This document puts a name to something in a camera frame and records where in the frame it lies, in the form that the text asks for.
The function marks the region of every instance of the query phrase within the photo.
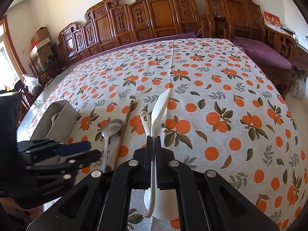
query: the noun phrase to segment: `spoon bowl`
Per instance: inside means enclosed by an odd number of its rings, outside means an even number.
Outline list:
[[[102,171],[103,172],[106,172],[109,137],[116,134],[120,130],[120,128],[122,127],[122,124],[123,124],[122,120],[113,119],[113,120],[107,122],[101,130],[101,134],[105,139],[105,149],[104,149],[104,156],[103,156],[103,163],[102,163]]]

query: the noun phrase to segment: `orange patterned tablecloth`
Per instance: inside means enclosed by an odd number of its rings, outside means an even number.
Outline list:
[[[125,119],[135,100],[119,162],[146,142],[140,113],[151,112],[158,96],[172,92],[156,132],[177,160],[192,169],[214,169],[286,229],[307,200],[307,165],[296,124],[273,84],[230,41],[161,41],[101,55],[79,64],[50,95],[46,108],[68,99],[80,116],[68,143],[89,140],[104,150],[100,130]],[[81,170],[81,180],[100,161]],[[135,190],[128,230],[174,230],[177,220],[144,219],[144,191]]]

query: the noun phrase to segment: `chopstick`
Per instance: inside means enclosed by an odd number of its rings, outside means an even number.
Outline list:
[[[126,118],[125,118],[124,124],[122,125],[122,128],[121,128],[120,140],[119,140],[118,147],[117,147],[117,150],[116,150],[115,158],[114,158],[114,160],[113,160],[112,170],[116,169],[116,167],[117,167],[117,165],[118,165],[119,152],[120,152],[120,149],[121,149],[123,140],[124,140],[124,135],[125,135],[125,131],[126,131],[126,126],[127,126],[128,120],[129,120],[129,115],[130,115],[130,112],[131,112],[131,109],[132,109],[133,104],[134,104],[134,100],[131,100],[131,102],[130,102],[130,104],[129,104],[128,113],[126,114]]]

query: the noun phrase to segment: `wooden armrest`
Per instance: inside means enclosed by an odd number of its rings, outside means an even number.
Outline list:
[[[202,15],[196,15],[198,33],[197,36],[201,38],[215,38],[216,27],[214,17],[211,13],[204,13]]]
[[[234,41],[235,27],[232,17],[214,16],[216,26],[216,38]]]
[[[264,42],[273,50],[286,58],[289,62],[292,62],[296,51],[295,39],[290,35],[278,32],[266,25],[264,27],[264,31]]]

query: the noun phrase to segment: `wooden sofa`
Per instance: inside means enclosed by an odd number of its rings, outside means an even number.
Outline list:
[[[195,0],[135,0],[119,5],[103,0],[85,13],[86,22],[59,34],[61,61],[67,65],[106,50],[157,37],[194,32],[203,38],[233,40],[229,16],[198,15]]]
[[[296,50],[295,39],[267,27],[264,24],[260,6],[255,4],[253,0],[204,0],[204,2],[208,13],[215,16],[228,15],[233,18],[236,36],[234,43],[236,45],[238,45],[237,40],[249,38],[264,43],[263,46],[261,43],[255,44],[254,52],[260,46],[265,49],[265,44],[271,48],[267,50],[271,52],[267,57],[257,56],[254,58],[254,56],[247,54],[263,70],[284,97],[292,86],[294,71],[291,62]]]

